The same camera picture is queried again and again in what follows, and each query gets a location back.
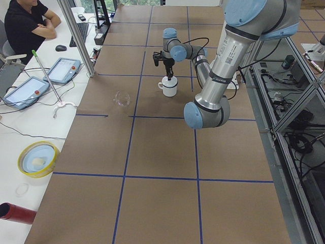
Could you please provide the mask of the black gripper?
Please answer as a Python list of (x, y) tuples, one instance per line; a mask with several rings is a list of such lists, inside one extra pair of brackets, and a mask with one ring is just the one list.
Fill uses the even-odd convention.
[(168, 79), (172, 78), (174, 76), (173, 69), (172, 69), (173, 65), (175, 64), (174, 59), (162, 57), (162, 61), (165, 66), (167, 78)]

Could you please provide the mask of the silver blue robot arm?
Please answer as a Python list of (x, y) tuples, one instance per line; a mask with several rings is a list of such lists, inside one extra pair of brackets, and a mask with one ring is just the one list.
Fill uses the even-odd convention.
[(224, 93), (249, 45), (286, 38), (298, 30), (300, 1), (226, 1), (222, 7), (225, 38), (213, 65), (209, 65), (202, 47), (181, 43), (174, 28), (166, 28), (162, 35), (163, 57), (176, 62), (191, 60), (203, 87), (184, 107), (184, 119), (192, 129), (226, 123), (230, 105)]

